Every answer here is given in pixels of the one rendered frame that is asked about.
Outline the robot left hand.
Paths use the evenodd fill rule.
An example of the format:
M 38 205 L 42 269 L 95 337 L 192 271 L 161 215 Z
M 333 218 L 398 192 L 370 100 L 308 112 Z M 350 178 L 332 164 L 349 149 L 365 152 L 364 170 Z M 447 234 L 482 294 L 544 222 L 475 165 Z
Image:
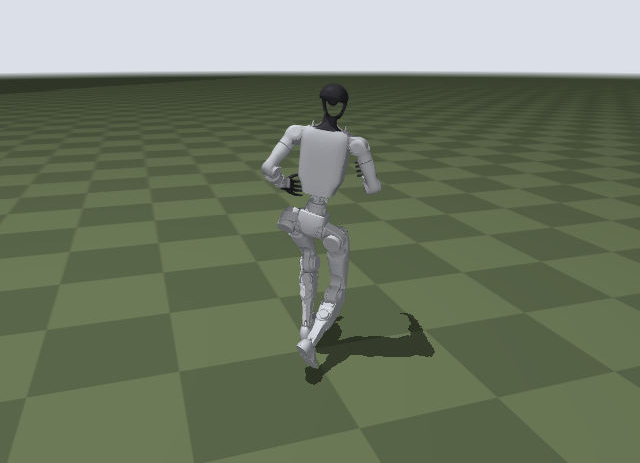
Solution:
M 295 191 L 295 192 L 302 192 L 302 190 L 299 190 L 299 189 L 295 189 L 295 188 L 294 188 L 294 187 L 301 187 L 301 185 L 295 185 L 295 184 L 294 184 L 294 183 L 300 183 L 300 180 L 293 180 L 293 179 L 292 179 L 293 177 L 297 177 L 297 176 L 298 176 L 298 174 L 292 174 L 292 175 L 290 175 L 289 177 L 286 177 L 286 178 L 289 178 L 289 179 L 290 179 L 290 188 L 280 188 L 280 189 L 285 190 L 285 191 L 287 191 L 289 194 L 294 195 L 294 196 L 303 196 L 303 194 L 297 194 L 297 193 L 294 193 L 294 192 L 293 192 L 293 191 Z

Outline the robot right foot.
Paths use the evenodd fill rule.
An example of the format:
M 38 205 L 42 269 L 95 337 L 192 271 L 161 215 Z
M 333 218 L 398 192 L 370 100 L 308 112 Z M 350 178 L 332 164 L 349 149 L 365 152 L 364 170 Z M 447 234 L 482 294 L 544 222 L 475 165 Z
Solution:
M 296 347 L 302 359 L 312 368 L 316 368 L 316 348 L 314 349 L 312 342 L 305 338 L 301 340 Z

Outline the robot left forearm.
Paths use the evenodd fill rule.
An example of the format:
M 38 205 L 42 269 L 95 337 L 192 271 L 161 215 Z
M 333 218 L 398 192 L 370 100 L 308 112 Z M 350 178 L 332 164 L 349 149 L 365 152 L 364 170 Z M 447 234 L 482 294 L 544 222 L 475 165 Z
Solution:
M 262 168 L 262 167 L 261 167 Z M 283 174 L 278 175 L 276 178 L 270 178 L 263 173 L 263 176 L 270 182 L 275 185 L 276 188 L 290 188 L 290 179 L 286 178 Z

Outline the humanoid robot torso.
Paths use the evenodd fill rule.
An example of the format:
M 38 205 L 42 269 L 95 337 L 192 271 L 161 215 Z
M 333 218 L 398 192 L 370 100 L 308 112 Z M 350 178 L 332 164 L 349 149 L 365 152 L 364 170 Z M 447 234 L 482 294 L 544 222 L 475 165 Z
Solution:
M 310 194 L 306 206 L 299 209 L 295 231 L 309 238 L 322 240 L 322 232 L 330 221 L 326 212 L 328 198 L 334 196 L 344 181 L 350 157 L 350 132 L 315 129 L 307 125 L 301 136 L 298 177 L 302 192 Z

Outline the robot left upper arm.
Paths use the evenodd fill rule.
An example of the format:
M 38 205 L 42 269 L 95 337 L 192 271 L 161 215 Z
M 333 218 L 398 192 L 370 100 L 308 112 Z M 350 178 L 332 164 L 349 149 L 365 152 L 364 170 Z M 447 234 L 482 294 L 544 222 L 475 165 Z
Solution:
M 280 162 L 293 150 L 294 145 L 301 144 L 301 136 L 306 126 L 292 125 L 274 147 L 269 158 L 263 163 L 261 171 L 270 178 L 276 178 L 281 172 Z

